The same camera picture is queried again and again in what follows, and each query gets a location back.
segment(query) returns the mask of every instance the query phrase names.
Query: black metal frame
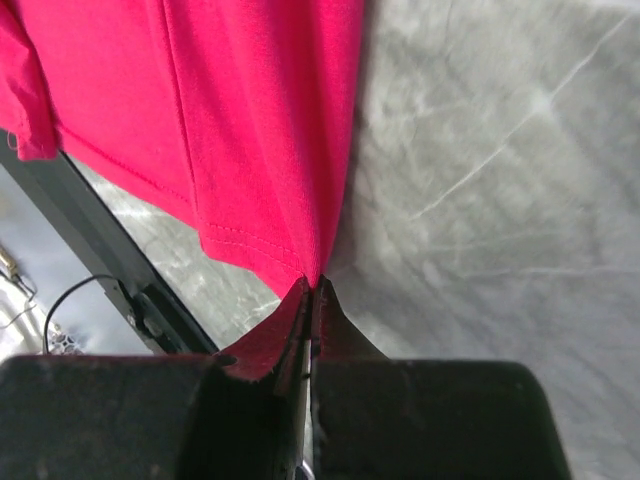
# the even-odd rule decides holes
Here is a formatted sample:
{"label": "black metal frame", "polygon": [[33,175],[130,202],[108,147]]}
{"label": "black metal frame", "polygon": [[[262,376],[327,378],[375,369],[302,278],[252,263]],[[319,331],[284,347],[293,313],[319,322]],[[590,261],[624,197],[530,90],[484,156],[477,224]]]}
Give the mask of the black metal frame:
{"label": "black metal frame", "polygon": [[0,164],[92,274],[109,274],[122,281],[139,311],[134,312],[112,285],[105,293],[147,344],[167,353],[218,351],[64,153],[53,161],[23,163],[0,143]]}

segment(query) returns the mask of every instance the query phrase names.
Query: garment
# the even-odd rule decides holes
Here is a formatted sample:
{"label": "garment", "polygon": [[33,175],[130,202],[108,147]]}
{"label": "garment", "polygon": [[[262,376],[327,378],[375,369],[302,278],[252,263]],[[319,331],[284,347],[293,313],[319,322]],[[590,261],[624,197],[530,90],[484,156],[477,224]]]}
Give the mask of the garment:
{"label": "garment", "polygon": [[0,126],[62,148],[276,293],[336,233],[362,0],[0,0]]}

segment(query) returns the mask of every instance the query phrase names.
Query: red fabric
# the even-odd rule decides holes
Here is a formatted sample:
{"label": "red fabric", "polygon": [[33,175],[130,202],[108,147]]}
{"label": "red fabric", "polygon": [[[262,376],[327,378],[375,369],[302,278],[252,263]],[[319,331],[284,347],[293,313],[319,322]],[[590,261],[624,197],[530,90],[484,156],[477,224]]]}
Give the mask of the red fabric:
{"label": "red fabric", "polygon": [[361,22],[362,0],[0,0],[0,125],[282,295],[329,258]]}

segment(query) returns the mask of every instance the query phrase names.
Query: red cloth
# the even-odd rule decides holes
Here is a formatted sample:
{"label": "red cloth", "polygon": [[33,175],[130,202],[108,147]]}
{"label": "red cloth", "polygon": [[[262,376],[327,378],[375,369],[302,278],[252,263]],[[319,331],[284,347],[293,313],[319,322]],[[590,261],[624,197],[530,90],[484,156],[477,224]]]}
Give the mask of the red cloth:
{"label": "red cloth", "polygon": [[329,258],[361,23],[362,0],[0,0],[0,126],[282,295]]}

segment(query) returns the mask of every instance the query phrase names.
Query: gray marble surface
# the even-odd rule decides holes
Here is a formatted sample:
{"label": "gray marble surface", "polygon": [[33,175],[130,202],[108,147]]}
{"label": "gray marble surface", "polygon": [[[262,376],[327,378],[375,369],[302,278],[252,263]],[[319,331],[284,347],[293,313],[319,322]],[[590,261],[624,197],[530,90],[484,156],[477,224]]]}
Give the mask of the gray marble surface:
{"label": "gray marble surface", "polygon": [[[640,2],[368,3],[329,269],[397,357],[528,365],[576,479],[640,478]],[[85,169],[224,346],[277,300]]]}

